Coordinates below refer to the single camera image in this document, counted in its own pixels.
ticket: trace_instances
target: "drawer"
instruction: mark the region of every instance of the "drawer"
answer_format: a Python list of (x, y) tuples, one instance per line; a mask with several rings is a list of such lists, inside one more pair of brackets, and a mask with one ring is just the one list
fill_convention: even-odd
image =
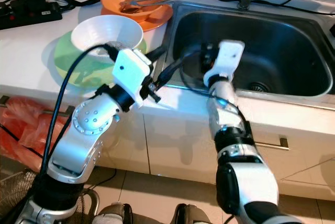
[(335, 159), (310, 167), (288, 178), (289, 181), (311, 182), (317, 185), (335, 187)]
[(307, 168), (299, 140), (286, 128), (252, 124), (257, 149), (277, 180)]

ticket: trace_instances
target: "white cabinet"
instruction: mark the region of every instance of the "white cabinet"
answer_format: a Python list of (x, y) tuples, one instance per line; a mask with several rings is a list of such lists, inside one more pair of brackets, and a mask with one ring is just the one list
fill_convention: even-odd
[(149, 173), (146, 133), (143, 115), (132, 111), (122, 114), (100, 139), (103, 151), (98, 165)]
[[(207, 122), (145, 115), (151, 173), (215, 183), (217, 152)], [(307, 168), (304, 148), (289, 129), (252, 125), (258, 150), (277, 180)], [(286, 138), (288, 148), (281, 147)]]
[[(215, 183), (217, 152), (207, 122), (156, 115), (145, 115), (144, 121), (152, 174)], [(251, 128), (260, 154), (278, 181), (308, 171), (335, 153), (331, 135), (260, 124)], [(335, 186), (333, 165), (335, 161), (320, 167)], [(312, 180), (311, 175), (303, 175), (301, 181), (330, 185), (320, 175), (313, 176)]]
[(308, 182), (335, 187), (335, 159), (324, 161), (286, 178), (288, 181)]
[(217, 152), (208, 122), (145, 115), (152, 174), (215, 182)]

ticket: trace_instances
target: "cabinet door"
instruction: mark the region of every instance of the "cabinet door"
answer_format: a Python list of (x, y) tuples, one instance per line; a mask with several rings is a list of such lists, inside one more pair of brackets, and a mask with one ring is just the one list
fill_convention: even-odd
[(335, 159), (330, 159), (321, 164), (310, 167), (304, 171), (296, 173), (286, 180), (296, 182), (311, 182), (317, 185), (335, 187)]
[(120, 117), (120, 121), (100, 137), (103, 151), (98, 165), (149, 173), (143, 114), (130, 111)]
[[(214, 183), (217, 152), (208, 123), (145, 115), (151, 173)], [(306, 169), (300, 142), (287, 129), (252, 125), (257, 148), (277, 180)], [(286, 138), (288, 148), (281, 147)]]
[(215, 183), (217, 152), (207, 122), (145, 115), (150, 171)]
[(303, 146), (292, 137), (292, 131), (259, 124), (252, 124), (251, 128), (257, 149), (277, 180), (307, 168)]

